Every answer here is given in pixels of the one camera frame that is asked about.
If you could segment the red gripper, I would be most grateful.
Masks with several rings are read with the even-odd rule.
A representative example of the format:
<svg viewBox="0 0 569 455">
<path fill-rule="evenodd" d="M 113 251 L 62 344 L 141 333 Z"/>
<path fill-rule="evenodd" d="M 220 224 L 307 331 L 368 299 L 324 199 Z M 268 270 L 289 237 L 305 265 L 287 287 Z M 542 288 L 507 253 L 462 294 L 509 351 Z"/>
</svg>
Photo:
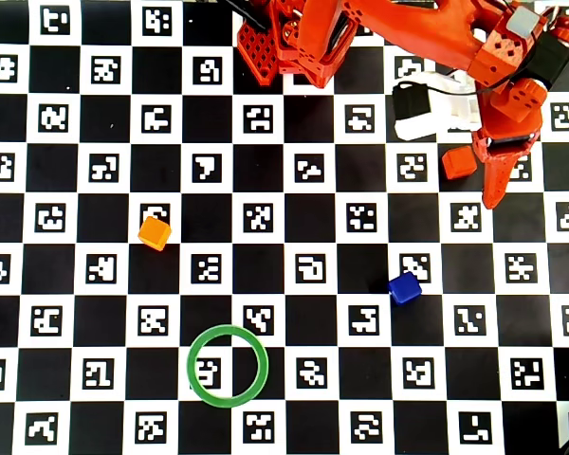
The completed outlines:
<svg viewBox="0 0 569 455">
<path fill-rule="evenodd" d="M 484 164 L 487 209 L 495 209 L 502 201 L 512 171 L 540 136 L 541 107 L 547 94 L 541 82 L 517 81 L 478 95 L 481 128 L 471 134 L 471 147 Z"/>
</svg>

